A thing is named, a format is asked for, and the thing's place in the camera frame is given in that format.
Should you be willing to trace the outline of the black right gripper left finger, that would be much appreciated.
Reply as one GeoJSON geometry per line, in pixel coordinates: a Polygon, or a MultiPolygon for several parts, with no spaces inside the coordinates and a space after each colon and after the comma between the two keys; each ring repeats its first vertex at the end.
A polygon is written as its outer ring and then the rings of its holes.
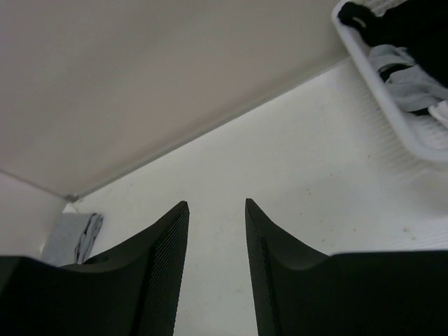
{"type": "Polygon", "coordinates": [[[2,335],[172,335],[188,243],[179,202],[81,265],[1,258],[2,335]]]}

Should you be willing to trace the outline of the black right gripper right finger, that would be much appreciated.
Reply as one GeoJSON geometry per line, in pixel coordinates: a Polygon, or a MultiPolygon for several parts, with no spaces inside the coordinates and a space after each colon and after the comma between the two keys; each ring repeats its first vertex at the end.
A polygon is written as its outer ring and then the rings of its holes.
{"type": "Polygon", "coordinates": [[[259,335],[446,335],[447,252],[326,255],[245,203],[259,335]]]}

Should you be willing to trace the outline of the black tank top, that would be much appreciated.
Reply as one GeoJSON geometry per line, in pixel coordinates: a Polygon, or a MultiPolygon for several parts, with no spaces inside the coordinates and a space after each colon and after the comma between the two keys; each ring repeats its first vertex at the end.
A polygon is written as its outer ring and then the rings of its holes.
{"type": "Polygon", "coordinates": [[[428,75],[447,86],[446,1],[405,1],[382,16],[348,1],[337,17],[370,47],[404,47],[428,75]]]}

